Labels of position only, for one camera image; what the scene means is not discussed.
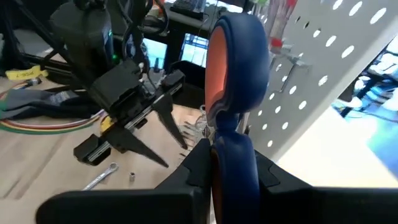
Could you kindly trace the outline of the red clear-handled screwdriver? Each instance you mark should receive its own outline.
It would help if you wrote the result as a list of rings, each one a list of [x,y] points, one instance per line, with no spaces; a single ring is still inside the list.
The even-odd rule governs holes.
[[[270,0],[265,31],[269,50],[277,54],[283,46],[283,34],[298,0]]]

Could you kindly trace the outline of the white metal pegboard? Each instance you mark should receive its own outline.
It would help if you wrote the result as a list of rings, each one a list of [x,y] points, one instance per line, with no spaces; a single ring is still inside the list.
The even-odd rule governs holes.
[[[398,33],[398,0],[298,0],[283,34],[287,49],[312,65],[283,93],[272,74],[249,117],[254,148],[279,159]]]

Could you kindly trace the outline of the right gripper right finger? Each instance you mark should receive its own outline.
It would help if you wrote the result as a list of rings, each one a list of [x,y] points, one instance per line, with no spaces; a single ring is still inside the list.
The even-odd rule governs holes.
[[[398,224],[398,189],[316,187],[255,154],[259,224]]]

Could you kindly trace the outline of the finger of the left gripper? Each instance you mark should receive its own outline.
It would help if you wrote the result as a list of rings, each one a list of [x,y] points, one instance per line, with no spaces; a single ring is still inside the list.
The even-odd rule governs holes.
[[[107,131],[107,141],[120,153],[125,153],[126,151],[135,152],[163,167],[168,168],[169,166],[155,151],[146,146],[130,130],[124,127],[116,125],[110,127],[109,131]]]
[[[158,97],[152,104],[153,110],[157,113],[159,121],[164,125],[166,130],[173,136],[178,142],[180,147],[188,149],[188,145],[180,132],[174,117],[172,116],[173,102],[172,96],[169,93],[165,93]]]

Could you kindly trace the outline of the black grey work glove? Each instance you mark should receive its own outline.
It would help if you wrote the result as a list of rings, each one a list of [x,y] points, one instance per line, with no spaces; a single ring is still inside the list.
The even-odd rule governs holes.
[[[101,111],[85,91],[10,90],[0,100],[0,120],[38,116],[88,119]]]

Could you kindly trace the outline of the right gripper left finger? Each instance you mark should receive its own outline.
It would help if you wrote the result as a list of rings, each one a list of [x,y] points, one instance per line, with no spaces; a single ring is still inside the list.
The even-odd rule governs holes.
[[[154,189],[58,194],[36,211],[36,224],[209,224],[210,142],[201,139]]]

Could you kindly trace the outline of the blue red scissors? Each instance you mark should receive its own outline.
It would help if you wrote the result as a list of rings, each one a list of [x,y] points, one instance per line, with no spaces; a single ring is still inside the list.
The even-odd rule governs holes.
[[[244,114],[261,104],[268,82],[262,23],[246,13],[221,16],[211,32],[205,68],[206,120],[215,130],[211,161],[217,224],[258,224],[255,151],[250,137],[237,128]]]

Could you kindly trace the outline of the silver combination wrench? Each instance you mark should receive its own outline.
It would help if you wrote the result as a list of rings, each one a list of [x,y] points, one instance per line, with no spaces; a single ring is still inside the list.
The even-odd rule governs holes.
[[[105,179],[108,175],[112,174],[113,172],[116,172],[119,169],[119,166],[117,163],[112,162],[109,167],[103,171],[99,176],[97,176],[94,180],[92,180],[88,185],[86,185],[83,190],[91,190],[93,189],[96,185],[98,185],[103,179]]]

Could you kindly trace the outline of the curved metal pegboard hook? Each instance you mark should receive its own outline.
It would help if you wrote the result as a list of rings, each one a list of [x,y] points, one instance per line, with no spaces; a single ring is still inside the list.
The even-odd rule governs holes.
[[[289,81],[291,81],[296,74],[309,74],[312,65],[304,62],[301,57],[298,55],[294,55],[291,53],[280,53],[274,56],[270,65],[272,74],[278,74],[279,71],[283,71],[284,75],[282,79],[282,84],[279,89],[275,89],[274,93],[283,93],[287,86],[289,85]]]

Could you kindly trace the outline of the yellow black tape measure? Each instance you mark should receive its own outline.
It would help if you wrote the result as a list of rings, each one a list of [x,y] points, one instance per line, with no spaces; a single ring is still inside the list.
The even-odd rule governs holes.
[[[114,124],[112,118],[108,115],[104,116],[100,121],[99,131],[103,134],[107,129],[109,129]]]

